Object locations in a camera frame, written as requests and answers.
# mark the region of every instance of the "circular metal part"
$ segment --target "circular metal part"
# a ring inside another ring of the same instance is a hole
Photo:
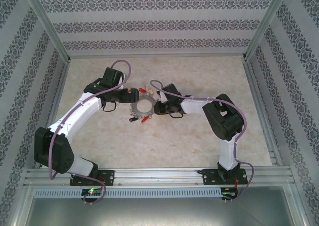
[[[147,100],[149,101],[151,104],[152,104],[152,107],[149,111],[147,112],[142,112],[140,110],[138,110],[138,103],[141,102],[142,100]],[[138,102],[134,102],[134,103],[131,103],[131,115],[133,115],[134,117],[136,118],[139,118],[139,119],[143,119],[145,117],[149,117],[151,118],[151,116],[154,114],[154,105],[156,104],[156,101],[152,95],[146,93],[140,93],[140,98],[138,100]]]

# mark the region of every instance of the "purple cable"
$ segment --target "purple cable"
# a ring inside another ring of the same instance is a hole
[[[155,86],[155,85],[153,84],[153,82],[159,83],[160,86],[161,86],[161,88],[158,88],[157,86]],[[215,99],[215,98],[185,97],[185,96],[177,95],[177,94],[174,94],[174,93],[170,93],[170,92],[168,92],[168,91],[162,90],[163,84],[162,84],[160,81],[158,81],[158,80],[151,80],[151,81],[150,81],[150,84],[151,84],[151,86],[154,87],[156,90],[159,90],[159,91],[161,91],[161,92],[163,92],[163,93],[166,93],[166,94],[168,94],[168,95],[176,96],[176,97],[179,97],[179,98],[182,98],[182,99],[189,99],[189,100],[217,101],[217,102],[221,102],[221,103],[224,103],[224,104],[226,104],[226,105],[229,105],[229,106],[233,107],[235,110],[237,110],[237,111],[239,112],[239,114],[241,115],[241,117],[242,117],[243,120],[244,120],[244,129],[242,130],[242,132],[239,133],[239,135],[238,135],[238,136],[236,137],[236,139],[235,139],[235,142],[234,142],[234,158],[235,158],[235,160],[236,160],[238,163],[244,164],[244,165],[249,165],[249,166],[251,167],[251,176],[250,176],[250,179],[248,180],[248,183],[247,183],[246,187],[244,188],[244,190],[243,190],[242,193],[240,194],[240,195],[242,195],[242,194],[247,190],[248,186],[250,185],[250,183],[251,183],[251,181],[252,181],[252,179],[253,179],[253,177],[254,177],[254,171],[255,171],[255,170],[254,170],[254,166],[253,166],[252,164],[250,164],[250,163],[248,163],[248,162],[243,162],[243,161],[238,160],[238,159],[237,159],[237,154],[236,154],[237,141],[238,141],[239,138],[245,133],[246,128],[247,128],[247,120],[246,120],[246,117],[245,117],[244,113],[243,113],[236,105],[234,105],[234,104],[232,104],[232,103],[230,103],[230,102],[228,102],[228,101],[225,101],[225,100],[220,100],[220,99]]]
[[[127,77],[123,80],[123,82],[113,88],[110,88],[110,89],[107,89],[107,90],[104,90],[104,91],[101,91],[99,93],[96,93],[94,95],[91,95],[90,97],[86,98],[85,100],[83,100],[81,103],[77,104],[65,117],[64,119],[61,121],[60,125],[58,125],[57,129],[55,130],[53,136],[52,136],[52,139],[50,141],[50,148],[49,148],[49,176],[50,176],[50,179],[51,180],[54,180],[55,176],[57,175],[57,172],[54,173],[54,175],[52,175],[52,151],[53,151],[53,145],[54,145],[54,140],[59,132],[59,130],[63,127],[62,125],[66,122],[66,120],[74,113],[74,111],[76,111],[81,105],[83,105],[85,102],[87,102],[88,100],[92,99],[93,97],[95,96],[98,96],[98,95],[101,95],[101,94],[104,94],[104,93],[107,93],[107,92],[110,92],[112,90],[115,90],[115,89],[118,89],[120,88],[122,85],[124,85],[127,80],[130,78],[131,76],[131,65],[126,61],[126,60],[117,60],[115,61],[111,68],[113,68],[117,63],[119,62],[124,62],[128,65],[129,67],[129,73],[127,75]],[[104,197],[105,193],[106,193],[106,187],[105,187],[105,184],[102,182],[102,181],[99,181],[99,180],[96,180],[94,178],[91,178],[91,177],[88,177],[88,176],[84,176],[84,175],[76,175],[76,176],[79,176],[79,177],[82,177],[82,178],[86,178],[86,179],[90,179],[90,180],[94,180],[94,181],[97,181],[99,183],[101,183],[101,185],[104,187],[104,192],[103,192],[103,195],[98,198],[95,202],[98,202],[102,197]]]

